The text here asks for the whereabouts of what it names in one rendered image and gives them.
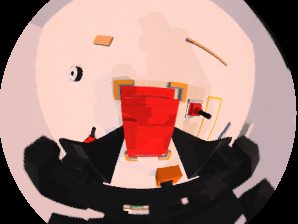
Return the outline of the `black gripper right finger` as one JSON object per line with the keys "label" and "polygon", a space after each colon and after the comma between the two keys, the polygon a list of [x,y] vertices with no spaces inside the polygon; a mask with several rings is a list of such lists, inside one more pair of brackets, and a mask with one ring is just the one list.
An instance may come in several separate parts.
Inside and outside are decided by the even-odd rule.
{"label": "black gripper right finger", "polygon": [[206,141],[174,127],[172,140],[174,148],[177,149],[178,156],[180,156],[185,175],[188,176],[186,179],[189,180],[198,177],[197,173],[208,163],[216,149],[229,145],[230,141],[233,141],[233,136],[223,137],[222,140]]}

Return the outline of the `black toy tyre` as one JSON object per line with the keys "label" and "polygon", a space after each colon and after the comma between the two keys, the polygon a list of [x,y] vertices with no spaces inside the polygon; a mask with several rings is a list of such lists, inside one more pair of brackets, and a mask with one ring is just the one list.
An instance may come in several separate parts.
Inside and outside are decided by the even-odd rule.
{"label": "black toy tyre", "polygon": [[71,65],[71,69],[68,69],[69,81],[80,81],[82,79],[82,68],[77,65]]}

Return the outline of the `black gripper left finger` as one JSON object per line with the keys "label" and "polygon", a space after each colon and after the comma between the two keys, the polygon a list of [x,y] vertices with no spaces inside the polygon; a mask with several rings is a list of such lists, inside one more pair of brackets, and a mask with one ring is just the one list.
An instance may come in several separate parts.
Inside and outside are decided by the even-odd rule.
{"label": "black gripper left finger", "polygon": [[59,143],[65,153],[73,157],[88,161],[90,167],[100,175],[104,183],[112,183],[114,168],[116,168],[118,156],[120,156],[122,144],[124,144],[124,124],[120,125],[108,135],[92,141],[92,143],[82,143],[71,139],[61,139]]}

